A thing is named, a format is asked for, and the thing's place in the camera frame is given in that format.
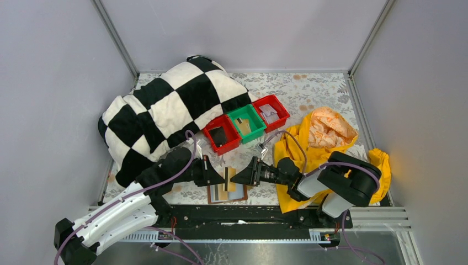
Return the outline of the brown leather card holder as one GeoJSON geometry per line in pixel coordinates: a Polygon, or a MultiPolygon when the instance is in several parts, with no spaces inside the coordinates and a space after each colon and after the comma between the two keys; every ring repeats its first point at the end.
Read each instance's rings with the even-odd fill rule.
{"type": "Polygon", "coordinates": [[[208,204],[223,204],[247,200],[247,187],[242,184],[224,181],[208,186],[208,204]]]}

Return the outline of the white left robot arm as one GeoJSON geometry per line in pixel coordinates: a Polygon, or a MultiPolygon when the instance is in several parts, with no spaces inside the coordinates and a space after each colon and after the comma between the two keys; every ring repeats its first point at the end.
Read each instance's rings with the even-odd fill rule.
{"type": "Polygon", "coordinates": [[[107,247],[135,231],[154,224],[174,225],[172,207],[163,196],[179,182],[206,187],[225,179],[206,155],[195,157],[188,148],[177,147],[95,211],[75,221],[60,220],[55,226],[54,263],[92,264],[107,247]]]}

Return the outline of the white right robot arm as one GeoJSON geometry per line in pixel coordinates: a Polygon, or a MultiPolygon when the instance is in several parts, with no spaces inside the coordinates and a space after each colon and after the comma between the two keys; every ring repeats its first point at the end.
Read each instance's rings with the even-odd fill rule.
{"type": "Polygon", "coordinates": [[[353,206],[366,207],[380,188],[381,171],[370,163],[335,151],[313,171],[303,174],[293,161],[282,158],[276,166],[253,157],[249,165],[230,178],[231,182],[257,186],[261,182],[286,189],[286,198],[302,203],[329,194],[321,200],[321,210],[337,218],[353,206]]]}

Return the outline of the black card in red bin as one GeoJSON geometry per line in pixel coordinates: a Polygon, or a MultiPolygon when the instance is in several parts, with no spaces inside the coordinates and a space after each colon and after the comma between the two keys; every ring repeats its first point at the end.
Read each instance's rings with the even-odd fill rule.
{"type": "Polygon", "coordinates": [[[222,126],[209,130],[209,134],[216,147],[221,147],[228,143],[226,131],[222,126]]]}

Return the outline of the gold cards in green bin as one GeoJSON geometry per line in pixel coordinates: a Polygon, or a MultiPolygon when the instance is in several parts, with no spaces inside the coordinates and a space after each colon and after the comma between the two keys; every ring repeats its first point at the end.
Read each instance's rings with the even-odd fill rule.
{"type": "Polygon", "coordinates": [[[249,119],[241,119],[241,118],[237,118],[235,120],[235,123],[238,127],[238,130],[239,132],[246,136],[248,134],[250,134],[252,132],[252,129],[250,127],[250,122],[249,122],[249,119]]]}

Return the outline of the white cards in red bin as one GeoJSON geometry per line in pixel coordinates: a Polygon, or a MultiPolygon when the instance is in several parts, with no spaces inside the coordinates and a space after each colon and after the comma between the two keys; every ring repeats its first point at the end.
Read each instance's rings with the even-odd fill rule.
{"type": "Polygon", "coordinates": [[[278,112],[270,104],[261,105],[259,110],[266,124],[272,124],[280,119],[278,112]]]}

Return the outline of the floral table mat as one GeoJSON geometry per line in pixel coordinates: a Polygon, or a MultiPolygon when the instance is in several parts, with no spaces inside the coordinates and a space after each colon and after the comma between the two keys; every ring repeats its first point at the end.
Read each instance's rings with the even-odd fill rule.
{"type": "MultiPolygon", "coordinates": [[[[220,174],[233,168],[237,173],[250,163],[253,156],[263,156],[258,144],[269,137],[268,132],[277,128],[287,129],[288,126],[300,124],[303,118],[316,107],[330,107],[354,128],[358,130],[357,116],[352,106],[350,93],[343,73],[233,73],[231,77],[244,85],[257,99],[272,95],[269,99],[250,104],[232,112],[229,116],[222,116],[202,129],[196,135],[202,155],[207,155],[212,167],[220,174]],[[259,107],[266,106],[269,110],[277,111],[274,124],[263,121],[259,107]],[[215,136],[214,130],[222,127],[226,135],[226,145],[218,146],[220,136],[215,136]]],[[[101,195],[99,205],[111,201],[124,188],[118,186],[115,180],[118,166],[113,162],[107,184],[101,195]]],[[[198,187],[194,182],[175,183],[172,190],[163,197],[169,204],[200,204],[211,202],[211,195],[216,198],[228,199],[228,194],[218,185],[217,187],[198,187]]],[[[279,205],[276,185],[261,181],[256,187],[247,188],[247,199],[235,202],[220,202],[220,204],[248,204],[248,205],[279,205]]]]}

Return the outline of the yellow raincoat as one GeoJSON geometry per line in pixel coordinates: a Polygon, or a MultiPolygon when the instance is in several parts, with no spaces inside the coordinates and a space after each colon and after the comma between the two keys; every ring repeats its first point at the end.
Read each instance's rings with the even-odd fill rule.
{"type": "MultiPolygon", "coordinates": [[[[285,157],[290,158],[302,172],[306,165],[306,173],[325,163],[334,151],[346,153],[354,146],[358,139],[358,132],[338,112],[329,107],[320,107],[304,117],[301,124],[286,129],[292,136],[283,134],[273,148],[273,165],[285,157]],[[304,159],[300,147],[305,151],[304,159]]],[[[377,148],[369,151],[370,163],[376,166],[382,176],[379,180],[380,188],[370,200],[375,204],[384,199],[390,189],[391,167],[389,155],[377,148]]],[[[318,204],[331,190],[324,190],[318,195],[303,202],[297,202],[287,194],[285,185],[276,185],[279,206],[282,213],[296,210],[311,203],[318,204]]]]}

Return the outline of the left red plastic bin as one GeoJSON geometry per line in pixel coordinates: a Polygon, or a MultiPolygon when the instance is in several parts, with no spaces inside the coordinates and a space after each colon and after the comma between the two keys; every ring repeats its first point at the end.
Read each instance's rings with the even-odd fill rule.
{"type": "Polygon", "coordinates": [[[220,115],[203,128],[203,133],[207,137],[213,151],[221,156],[239,147],[241,137],[226,115],[220,115]]]}

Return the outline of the red plastic bin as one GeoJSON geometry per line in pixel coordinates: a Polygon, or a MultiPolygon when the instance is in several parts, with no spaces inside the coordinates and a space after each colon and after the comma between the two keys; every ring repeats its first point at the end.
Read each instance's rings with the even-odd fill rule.
{"type": "Polygon", "coordinates": [[[268,95],[252,103],[254,109],[267,126],[266,133],[285,125],[289,112],[275,95],[268,95]]]}
{"type": "Polygon", "coordinates": [[[241,137],[226,115],[220,115],[203,128],[203,133],[207,137],[213,151],[221,156],[239,147],[241,137]]]}

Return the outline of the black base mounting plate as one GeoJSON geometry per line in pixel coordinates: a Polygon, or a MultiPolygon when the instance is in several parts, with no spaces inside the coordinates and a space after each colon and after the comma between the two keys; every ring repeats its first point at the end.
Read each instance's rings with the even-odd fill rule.
{"type": "Polygon", "coordinates": [[[173,205],[155,227],[184,240],[309,240],[314,229],[353,228],[352,218],[328,218],[316,206],[282,213],[278,206],[173,205]]]}

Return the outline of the black white checkered blanket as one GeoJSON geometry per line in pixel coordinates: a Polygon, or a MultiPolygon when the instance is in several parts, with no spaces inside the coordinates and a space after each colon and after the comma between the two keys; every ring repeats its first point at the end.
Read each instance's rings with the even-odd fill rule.
{"type": "Polygon", "coordinates": [[[256,97],[210,58],[195,55],[148,84],[117,96],[98,120],[98,131],[115,161],[115,179],[127,187],[168,150],[220,115],[256,97]]]}

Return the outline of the green plastic bin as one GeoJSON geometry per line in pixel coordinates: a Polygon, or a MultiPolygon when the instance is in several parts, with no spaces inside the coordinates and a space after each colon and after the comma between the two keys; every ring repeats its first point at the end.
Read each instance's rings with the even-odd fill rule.
{"type": "Polygon", "coordinates": [[[242,144],[259,138],[267,128],[264,121],[251,104],[231,111],[227,115],[239,133],[242,144]]]}

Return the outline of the right red plastic bin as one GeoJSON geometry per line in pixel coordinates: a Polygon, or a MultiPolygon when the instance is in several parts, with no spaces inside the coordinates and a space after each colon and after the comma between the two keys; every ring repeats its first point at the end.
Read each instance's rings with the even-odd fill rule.
{"type": "Polygon", "coordinates": [[[275,95],[268,95],[252,103],[254,109],[267,126],[266,133],[285,125],[289,112],[275,95]]]}

